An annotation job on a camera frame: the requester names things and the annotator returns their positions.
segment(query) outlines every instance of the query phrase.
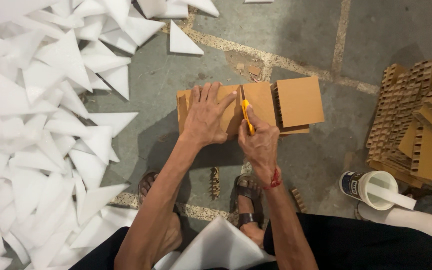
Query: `bucket label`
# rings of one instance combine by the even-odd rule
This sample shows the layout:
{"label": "bucket label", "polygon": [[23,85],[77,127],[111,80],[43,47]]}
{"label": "bucket label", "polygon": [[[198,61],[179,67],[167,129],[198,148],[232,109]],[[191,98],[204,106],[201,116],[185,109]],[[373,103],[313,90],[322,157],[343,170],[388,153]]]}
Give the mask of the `bucket label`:
{"label": "bucket label", "polygon": [[361,196],[358,192],[360,179],[363,177],[363,175],[363,172],[349,171],[345,173],[343,176],[343,181],[341,181],[341,187],[343,188],[344,193],[358,200],[363,200],[361,199]]}

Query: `sandal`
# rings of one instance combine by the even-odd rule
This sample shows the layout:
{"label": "sandal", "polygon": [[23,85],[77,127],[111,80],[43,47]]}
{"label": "sandal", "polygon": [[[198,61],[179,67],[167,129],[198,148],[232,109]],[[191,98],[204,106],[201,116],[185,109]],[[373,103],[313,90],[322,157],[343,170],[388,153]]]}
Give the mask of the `sandal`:
{"label": "sandal", "polygon": [[143,184],[148,183],[148,185],[149,185],[149,179],[151,179],[151,178],[154,179],[154,177],[156,175],[159,175],[159,170],[157,170],[157,169],[150,169],[142,175],[141,180],[139,181],[139,184],[138,184],[138,194],[137,194],[139,207],[141,207],[141,205],[143,204],[143,200],[142,200],[142,198],[143,198],[142,197]]}
{"label": "sandal", "polygon": [[238,207],[238,196],[242,195],[251,200],[252,206],[254,208],[254,213],[239,214],[239,224],[237,227],[239,229],[244,224],[256,222],[258,224],[258,227],[262,228],[265,222],[265,215],[263,213],[263,204],[261,200],[262,191],[260,190],[260,193],[258,194],[258,189],[241,186],[240,183],[243,181],[247,181],[248,186],[250,182],[253,182],[253,184],[255,185],[256,177],[254,175],[245,173],[239,175],[236,178],[234,182],[234,188],[236,190],[235,209]]}

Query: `white plastic bucket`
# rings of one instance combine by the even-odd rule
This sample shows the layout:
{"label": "white plastic bucket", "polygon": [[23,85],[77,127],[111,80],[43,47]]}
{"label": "white plastic bucket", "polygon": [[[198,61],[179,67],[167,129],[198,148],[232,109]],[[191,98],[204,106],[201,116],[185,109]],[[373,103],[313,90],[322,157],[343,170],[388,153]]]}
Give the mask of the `white plastic bucket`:
{"label": "white plastic bucket", "polygon": [[339,188],[344,194],[363,201],[374,209],[384,211],[393,207],[394,203],[368,193],[368,183],[398,193],[396,179],[382,170],[369,173],[347,171],[339,179]]}

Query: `forearm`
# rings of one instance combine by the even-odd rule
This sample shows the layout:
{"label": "forearm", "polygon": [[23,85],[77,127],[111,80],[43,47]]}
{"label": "forearm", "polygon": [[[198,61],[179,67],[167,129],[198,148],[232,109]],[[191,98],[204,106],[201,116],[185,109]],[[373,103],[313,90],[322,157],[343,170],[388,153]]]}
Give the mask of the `forearm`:
{"label": "forearm", "polygon": [[304,236],[284,185],[266,190],[265,195],[269,205],[274,250],[279,268],[318,269],[315,256]]}
{"label": "forearm", "polygon": [[199,150],[183,136],[179,138],[119,249],[116,270],[151,269],[163,242],[181,181]]}

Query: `left hand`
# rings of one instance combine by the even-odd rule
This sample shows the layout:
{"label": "left hand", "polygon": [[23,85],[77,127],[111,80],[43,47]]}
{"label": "left hand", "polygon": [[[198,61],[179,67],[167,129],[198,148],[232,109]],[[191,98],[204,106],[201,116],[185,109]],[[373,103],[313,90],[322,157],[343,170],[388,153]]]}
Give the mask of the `left hand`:
{"label": "left hand", "polygon": [[234,91],[217,104],[216,98],[221,85],[219,82],[206,83],[202,89],[195,86],[191,91],[192,107],[181,137],[199,148],[222,144],[228,139],[228,134],[220,127],[221,117],[226,108],[236,100],[237,92]]}

